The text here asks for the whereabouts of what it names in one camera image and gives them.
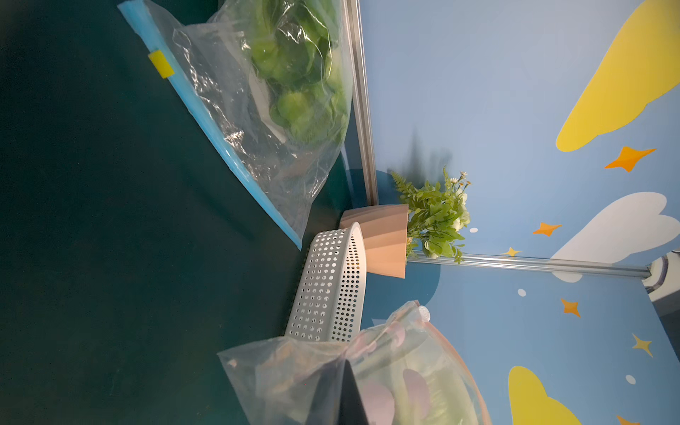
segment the artificial plant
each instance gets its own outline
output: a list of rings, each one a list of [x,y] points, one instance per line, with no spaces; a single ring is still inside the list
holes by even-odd
[[[456,242],[465,239],[460,229],[470,223],[470,214],[465,207],[465,189],[471,183],[466,177],[467,173],[464,172],[460,173],[459,178],[449,177],[444,168],[442,192],[439,182],[434,186],[425,182],[425,186],[416,189],[404,177],[392,172],[396,189],[402,193],[401,201],[409,206],[407,257],[418,246],[416,239],[420,239],[423,253],[428,257],[443,256],[455,258],[456,262],[462,261],[460,248],[465,245],[456,245]]]

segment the potted plant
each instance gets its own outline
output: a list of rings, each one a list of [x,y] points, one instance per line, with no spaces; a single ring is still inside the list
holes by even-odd
[[[419,239],[423,253],[428,257],[444,256],[461,262],[460,248],[465,245],[456,245],[456,242],[465,239],[459,232],[470,223],[470,213],[465,206],[465,189],[471,185],[466,180],[467,173],[461,171],[459,178],[449,177],[444,168],[443,192],[439,182],[434,186],[425,182],[425,186],[416,189],[397,173],[393,172],[392,178],[396,189],[402,193],[401,201],[409,206],[406,255],[413,253],[418,246],[416,239]]]
[[[340,228],[354,222],[361,225],[366,249],[367,271],[404,278],[407,257],[413,255],[418,240],[425,255],[462,261],[457,241],[465,239],[459,232],[467,227],[470,214],[465,207],[470,186],[467,173],[449,177],[444,168],[444,191],[441,183],[416,189],[411,182],[392,173],[396,189],[401,192],[402,205],[376,205],[345,211]]]

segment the yellow cloud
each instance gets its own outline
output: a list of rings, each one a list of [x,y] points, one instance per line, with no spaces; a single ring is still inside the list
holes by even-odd
[[[646,0],[635,9],[564,123],[559,150],[620,129],[680,83],[679,27],[680,1]]]
[[[548,397],[541,380],[529,369],[513,367],[508,386],[513,425],[581,425],[574,413]]]

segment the orange star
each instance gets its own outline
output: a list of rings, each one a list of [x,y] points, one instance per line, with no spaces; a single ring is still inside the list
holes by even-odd
[[[629,422],[618,415],[616,415],[616,418],[621,422],[621,425],[640,425],[640,422]]]
[[[581,317],[579,314],[579,304],[578,303],[570,303],[569,301],[562,300],[562,304],[564,304],[564,312],[565,313],[572,313],[575,314],[576,316]]]
[[[624,146],[623,149],[621,149],[621,153],[619,154],[619,157],[616,158],[616,161],[613,163],[607,165],[605,168],[616,168],[616,167],[621,167],[622,169],[626,170],[628,173],[633,171],[635,168],[635,165],[639,160],[644,158],[645,156],[651,154],[654,152],[656,149],[650,149],[650,150],[635,150],[631,149],[628,146]]]
[[[541,227],[534,232],[534,235],[545,235],[550,237],[552,236],[553,231],[558,227],[562,227],[562,225],[558,224],[557,226],[551,226],[550,224],[541,223]]]

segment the yellow star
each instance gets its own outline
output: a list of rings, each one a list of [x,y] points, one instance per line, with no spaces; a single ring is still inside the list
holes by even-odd
[[[639,160],[641,160],[645,156],[651,154],[655,150],[656,149],[635,150],[635,149],[629,148],[628,146],[624,146],[624,148],[621,149],[621,153],[619,154],[619,157],[616,158],[616,161],[607,165],[605,168],[621,167],[622,169],[624,169],[628,173],[630,173],[631,171],[633,171],[633,169],[635,168],[635,165],[637,164],[637,162]]]
[[[515,254],[518,254],[518,253],[520,253],[520,252],[522,252],[522,251],[515,251],[514,249],[512,249],[512,247],[510,247],[510,249],[508,250],[508,252],[503,252],[501,255],[508,254],[510,257],[514,257]]]
[[[618,415],[616,415],[616,418],[621,422],[621,425],[640,425],[640,422],[629,422]]]
[[[579,304],[578,303],[570,303],[569,301],[562,300],[562,304],[564,304],[564,312],[565,313],[572,313],[575,314],[576,316],[581,317],[579,314]]]
[[[639,339],[638,337],[636,337],[635,334],[633,334],[633,337],[635,337],[635,346],[633,348],[639,348],[640,350],[645,350],[647,352],[647,354],[649,354],[651,356],[651,352],[649,351],[649,344],[651,344],[651,341],[643,341],[642,339]]]
[[[534,235],[545,235],[550,237],[552,236],[553,231],[558,227],[562,227],[562,225],[558,224],[557,226],[551,226],[550,224],[541,223],[541,227],[534,232]]]

